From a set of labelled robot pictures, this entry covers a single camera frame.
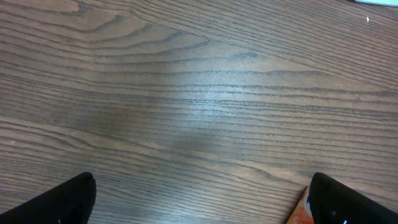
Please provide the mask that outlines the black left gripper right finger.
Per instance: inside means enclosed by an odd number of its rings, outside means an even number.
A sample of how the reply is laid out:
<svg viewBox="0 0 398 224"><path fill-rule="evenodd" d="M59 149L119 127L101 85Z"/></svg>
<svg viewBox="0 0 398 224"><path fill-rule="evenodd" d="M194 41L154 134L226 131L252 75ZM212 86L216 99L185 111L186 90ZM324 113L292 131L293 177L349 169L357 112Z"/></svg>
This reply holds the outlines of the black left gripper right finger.
<svg viewBox="0 0 398 224"><path fill-rule="evenodd" d="M317 172L307 202L315 224L397 224L397 213Z"/></svg>

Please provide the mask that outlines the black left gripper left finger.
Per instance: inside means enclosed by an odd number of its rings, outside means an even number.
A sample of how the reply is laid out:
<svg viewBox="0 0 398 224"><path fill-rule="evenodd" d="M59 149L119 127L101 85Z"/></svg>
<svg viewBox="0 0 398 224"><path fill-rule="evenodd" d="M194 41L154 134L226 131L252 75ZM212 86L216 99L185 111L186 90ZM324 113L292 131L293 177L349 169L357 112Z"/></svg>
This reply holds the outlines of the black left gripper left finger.
<svg viewBox="0 0 398 224"><path fill-rule="evenodd" d="M96 181L83 172L2 213L1 224L87 224L95 200Z"/></svg>

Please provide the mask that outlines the small orange box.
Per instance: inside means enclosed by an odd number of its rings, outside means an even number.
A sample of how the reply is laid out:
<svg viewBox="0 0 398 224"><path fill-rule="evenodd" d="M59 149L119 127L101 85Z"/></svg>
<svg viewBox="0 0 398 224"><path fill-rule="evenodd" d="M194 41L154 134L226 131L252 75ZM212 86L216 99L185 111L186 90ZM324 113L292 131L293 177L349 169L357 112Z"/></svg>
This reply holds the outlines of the small orange box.
<svg viewBox="0 0 398 224"><path fill-rule="evenodd" d="M293 210L286 224L314 224L310 203L308 201L310 188L307 187L298 201L297 206Z"/></svg>

